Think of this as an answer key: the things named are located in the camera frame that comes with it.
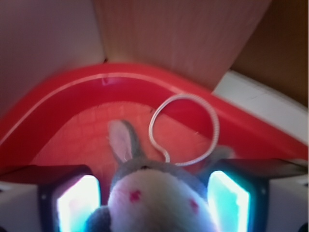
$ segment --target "red plastic tray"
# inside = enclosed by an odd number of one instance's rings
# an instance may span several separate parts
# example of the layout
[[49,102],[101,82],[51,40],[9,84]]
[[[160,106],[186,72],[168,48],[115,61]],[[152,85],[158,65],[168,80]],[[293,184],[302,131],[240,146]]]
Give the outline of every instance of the red plastic tray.
[[[149,143],[148,125],[154,110],[178,93],[199,95],[214,107],[219,144],[232,147],[238,157],[308,159],[306,145],[180,76],[139,64],[102,64],[46,80],[5,115],[0,165],[85,163],[107,187],[116,169],[107,122],[131,121],[146,153],[160,160]],[[181,100],[162,111],[154,132],[172,162],[179,162],[207,149],[212,125],[203,108]]]

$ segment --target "plush toy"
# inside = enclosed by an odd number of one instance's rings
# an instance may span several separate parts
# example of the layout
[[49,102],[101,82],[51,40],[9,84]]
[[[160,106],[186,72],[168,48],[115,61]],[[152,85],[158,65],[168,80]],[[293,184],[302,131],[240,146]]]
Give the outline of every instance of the plush toy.
[[[127,121],[109,123],[110,144],[120,167],[113,177],[108,204],[86,223],[88,232],[216,231],[206,200],[206,186],[170,163],[150,160]],[[221,147],[207,158],[207,168],[228,158]],[[200,177],[207,180],[207,169]]]

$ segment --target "textured tray bottom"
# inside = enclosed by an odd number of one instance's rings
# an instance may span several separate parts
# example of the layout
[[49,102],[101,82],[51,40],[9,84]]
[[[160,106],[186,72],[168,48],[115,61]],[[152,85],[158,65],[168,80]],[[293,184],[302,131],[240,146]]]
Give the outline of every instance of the textured tray bottom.
[[[152,147],[148,138],[148,126],[153,113],[153,108],[132,102],[111,102],[87,109],[63,125],[31,164],[88,165],[100,181],[102,203],[106,203],[111,178],[118,167],[108,142],[108,122],[114,119],[130,121],[148,157],[164,161],[163,155]],[[173,163],[200,156],[210,144],[208,138],[165,114],[161,114],[155,123],[154,137],[168,150]],[[201,165],[188,167],[187,170],[194,172]]]

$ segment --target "red spot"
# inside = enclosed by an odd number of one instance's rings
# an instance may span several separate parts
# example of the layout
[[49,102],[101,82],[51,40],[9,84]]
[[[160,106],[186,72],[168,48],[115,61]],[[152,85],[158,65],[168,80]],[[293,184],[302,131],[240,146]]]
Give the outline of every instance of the red spot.
[[130,193],[130,201],[138,202],[140,200],[141,192],[139,190],[136,190],[135,192]]
[[190,199],[190,206],[192,207],[193,212],[195,214],[197,214],[197,212],[198,212],[198,204],[193,199]]

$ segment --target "cyan light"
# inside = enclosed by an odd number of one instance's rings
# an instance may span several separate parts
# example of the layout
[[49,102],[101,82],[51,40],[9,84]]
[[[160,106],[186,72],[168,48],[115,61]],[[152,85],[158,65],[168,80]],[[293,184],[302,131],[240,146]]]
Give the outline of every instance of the cyan light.
[[213,220],[221,232],[248,230],[250,194],[222,171],[208,182],[208,202]]
[[57,200],[60,232],[83,231],[86,220],[99,206],[99,182],[84,175]]

